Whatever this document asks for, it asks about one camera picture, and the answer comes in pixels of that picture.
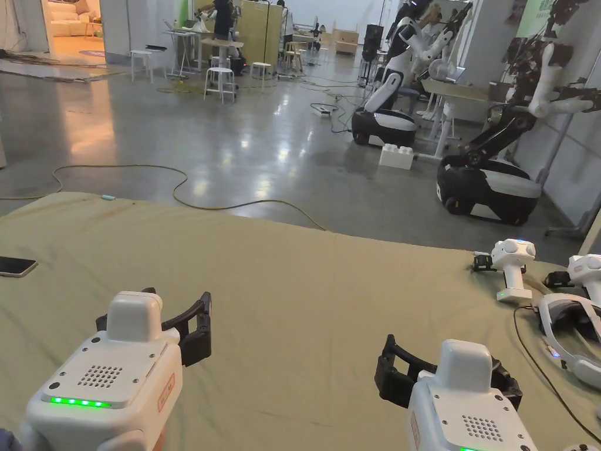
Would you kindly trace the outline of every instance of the yellow extension cord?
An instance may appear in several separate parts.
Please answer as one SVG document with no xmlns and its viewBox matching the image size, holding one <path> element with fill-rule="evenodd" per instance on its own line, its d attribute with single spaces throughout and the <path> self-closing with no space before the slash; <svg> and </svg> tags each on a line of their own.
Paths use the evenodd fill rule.
<svg viewBox="0 0 601 451">
<path fill-rule="evenodd" d="M 312 217 L 310 217 L 309 214 L 306 213 L 302 208 L 297 207 L 296 205 L 291 204 L 290 202 L 286 202 L 285 200 L 280 200 L 280 199 L 253 200 L 251 202 L 245 202 L 243 204 L 232 205 L 232 206 L 229 206 L 229 207 L 199 207 L 197 205 L 189 204 L 188 202 L 180 199 L 177 196 L 177 194 L 175 194 L 177 188 L 179 188 L 180 186 L 182 186 L 184 183 L 186 183 L 188 181 L 188 174 L 186 174 L 182 170 L 179 170 L 179 169 L 176 169 L 176 168 L 172 168 L 170 166 L 162 166 L 162 165 L 159 165 L 159 164 L 101 164 L 101 165 L 94 165 L 94 164 L 70 164 L 70 165 L 66 165 L 66 166 L 61 166 L 59 168 L 54 169 L 53 172 L 52 172 L 52 177 L 60 185 L 60 187 L 54 193 L 61 192 L 63 190 L 63 182 L 61 181 L 61 179 L 59 179 L 56 176 L 56 173 L 59 172 L 60 170 L 67 169 L 67 168 L 161 168 L 161 169 L 169 169 L 170 171 L 175 171 L 175 172 L 180 173 L 181 175 L 184 176 L 184 179 L 180 183 L 178 183 L 175 186 L 175 188 L 173 188 L 173 191 L 171 192 L 171 195 L 173 196 L 173 199 L 177 200 L 180 204 L 185 205 L 186 207 L 196 208 L 197 210 L 223 211 L 223 210 L 233 210 L 235 208 L 245 207 L 247 205 L 263 204 L 263 203 L 283 204 L 283 205 L 287 205 L 289 207 L 292 207 L 295 210 L 300 211 L 313 224 L 315 224 L 320 230 L 323 230 L 324 232 L 328 232 L 328 230 L 324 226 L 322 226 L 321 224 L 319 224 L 319 222 L 317 222 Z M 30 197 L 0 197 L 0 200 L 37 200 L 37 199 L 41 199 L 41 198 L 43 198 L 45 196 L 47 196 L 47 194 L 39 195 L 39 196 L 30 196 Z"/>
</svg>

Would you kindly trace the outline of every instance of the wheel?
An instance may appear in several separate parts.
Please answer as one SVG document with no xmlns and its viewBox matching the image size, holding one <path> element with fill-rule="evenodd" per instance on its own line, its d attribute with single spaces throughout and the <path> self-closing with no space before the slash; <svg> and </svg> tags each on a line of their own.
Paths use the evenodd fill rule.
<svg viewBox="0 0 601 451">
<path fill-rule="evenodd" d="M 513 221 L 512 225 L 519 227 L 523 226 L 528 222 L 528 216 L 522 216 L 521 218 L 517 218 Z"/>
<path fill-rule="evenodd" d="M 451 196 L 445 201 L 445 208 L 452 215 L 467 215 L 471 209 L 465 202 L 460 202 L 459 199 Z"/>
<path fill-rule="evenodd" d="M 353 133 L 353 140 L 360 146 L 365 146 L 370 142 L 370 139 L 367 135 L 359 132 Z"/>
</svg>

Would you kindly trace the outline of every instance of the white controller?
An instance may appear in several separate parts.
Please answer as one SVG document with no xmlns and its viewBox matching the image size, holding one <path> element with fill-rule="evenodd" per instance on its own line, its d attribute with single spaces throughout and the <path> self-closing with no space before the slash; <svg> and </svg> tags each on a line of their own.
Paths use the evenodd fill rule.
<svg viewBox="0 0 601 451">
<path fill-rule="evenodd" d="M 570 257 L 567 272 L 572 283 L 586 288 L 591 303 L 601 307 L 601 256 L 589 254 Z"/>
<path fill-rule="evenodd" d="M 496 300 L 506 302 L 532 299 L 532 292 L 524 289 L 522 267 L 534 260 L 534 244 L 521 239 L 506 239 L 497 242 L 490 256 L 492 268 L 503 271 L 505 275 L 505 289 L 496 294 Z"/>
<path fill-rule="evenodd" d="M 587 445 L 585 443 L 581 443 L 578 445 L 572 445 L 564 449 L 564 451 L 599 451 L 592 445 Z"/>
</svg>

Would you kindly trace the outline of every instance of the humanoid robot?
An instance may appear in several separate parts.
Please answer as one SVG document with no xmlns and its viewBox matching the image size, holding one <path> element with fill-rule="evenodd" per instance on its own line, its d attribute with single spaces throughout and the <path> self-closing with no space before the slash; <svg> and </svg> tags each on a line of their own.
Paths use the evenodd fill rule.
<svg viewBox="0 0 601 451">
<path fill-rule="evenodd" d="M 582 0 L 555 0 L 548 30 L 565 24 Z M 556 87 L 573 48 L 537 36 L 510 48 L 509 73 L 515 82 L 505 103 L 497 107 L 491 127 L 459 148 L 459 155 L 444 157 L 438 168 L 437 195 L 454 215 L 473 215 L 521 226 L 542 193 L 528 174 L 505 160 L 492 160 L 530 131 L 536 121 L 554 114 L 601 109 L 601 91 L 582 88 L 583 80 Z"/>
<path fill-rule="evenodd" d="M 448 21 L 436 41 L 428 46 L 424 43 L 416 19 L 426 12 L 431 1 L 411 0 L 399 9 L 383 83 L 365 107 L 359 108 L 353 114 L 352 132 L 357 144 L 368 144 L 370 137 L 375 136 L 384 143 L 413 146 L 417 125 L 410 116 L 392 110 L 398 90 L 412 80 L 413 73 L 435 60 L 441 50 L 457 35 L 472 8 L 472 3 L 468 3 Z"/>
</svg>

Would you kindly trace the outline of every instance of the table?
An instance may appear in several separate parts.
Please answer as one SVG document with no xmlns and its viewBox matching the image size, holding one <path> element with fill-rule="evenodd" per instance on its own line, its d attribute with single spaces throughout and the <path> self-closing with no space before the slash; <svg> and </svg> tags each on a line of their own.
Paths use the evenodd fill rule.
<svg viewBox="0 0 601 451">
<path fill-rule="evenodd" d="M 219 66 L 222 67 L 222 62 L 227 59 L 226 51 L 228 47 L 235 47 L 241 49 L 244 47 L 244 42 L 238 41 L 225 41 L 223 39 L 205 38 L 200 41 L 201 44 L 219 47 Z"/>
<path fill-rule="evenodd" d="M 84 39 L 88 37 L 88 25 L 92 26 L 92 33 L 94 33 L 94 25 L 100 25 L 100 30 L 102 31 L 102 21 L 99 17 L 95 17 L 90 22 L 85 23 Z"/>
<path fill-rule="evenodd" d="M 292 42 L 306 42 L 306 43 L 311 43 L 311 42 L 313 42 L 313 35 L 312 34 L 298 34 L 298 33 L 294 33 L 292 35 Z"/>
<path fill-rule="evenodd" d="M 198 71 L 200 72 L 203 68 L 203 45 L 202 45 L 202 40 L 204 36 L 210 36 L 213 35 L 213 33 L 207 31 L 207 32 L 202 32 L 202 31 L 192 31 L 190 30 L 190 33 L 194 33 L 195 35 L 198 36 L 198 50 L 197 50 L 197 67 L 198 67 Z"/>
<path fill-rule="evenodd" d="M 182 64 L 180 65 L 180 73 L 178 74 L 177 72 L 175 72 L 175 68 L 178 65 L 178 59 L 177 59 L 177 38 L 181 37 L 181 38 L 189 38 L 189 37 L 194 37 L 196 36 L 196 32 L 193 31 L 175 31 L 175 30 L 167 30 L 163 32 L 164 34 L 168 34 L 171 36 L 171 43 L 173 44 L 173 52 L 175 53 L 175 58 L 173 61 L 173 66 L 171 67 L 171 72 L 169 72 L 169 75 L 171 76 L 178 76 L 178 77 L 182 77 L 182 74 L 184 73 L 188 73 L 191 74 L 193 72 L 190 72 L 189 70 L 184 70 L 184 62 L 187 61 L 188 62 L 188 69 L 190 69 L 191 65 L 190 65 L 190 60 L 188 59 L 188 46 L 186 44 L 186 39 L 182 39 L 182 42 L 184 44 L 184 51 L 183 51 L 183 55 L 182 55 Z"/>
<path fill-rule="evenodd" d="M 451 121 L 453 119 L 453 110 L 455 109 L 453 101 L 449 100 L 449 98 L 474 100 L 476 102 L 488 102 L 488 90 L 475 86 L 445 83 L 442 81 L 433 80 L 432 78 L 423 80 L 422 84 L 427 92 L 431 94 L 437 94 L 440 97 L 437 105 L 435 106 L 434 122 L 432 125 L 432 130 L 430 131 L 430 136 L 428 137 L 429 141 L 436 142 L 435 137 L 436 133 L 438 132 L 438 124 L 442 120 L 443 115 L 445 118 L 444 124 L 442 125 L 441 136 L 438 139 L 436 153 L 432 157 L 433 159 L 440 160 L 442 159 L 442 154 L 447 143 L 447 136 L 449 133 L 449 128 L 451 127 Z"/>
<path fill-rule="evenodd" d="M 447 338 L 485 344 L 518 380 L 519 413 L 540 451 L 591 443 L 522 352 L 513 310 L 494 300 L 502 275 L 467 271 L 470 252 L 74 192 L 3 217 L 0 234 L 0 255 L 40 262 L 25 278 L 0 278 L 6 429 L 18 430 L 29 398 L 118 291 L 154 286 L 163 318 L 205 290 L 213 298 L 213 355 L 184 369 L 166 449 L 408 449 L 407 411 L 381 400 L 373 381 L 389 333 L 434 363 Z M 528 265 L 538 280 L 558 269 Z M 575 414 L 601 434 L 601 394 L 548 358 L 531 313 L 518 324 Z"/>
</svg>

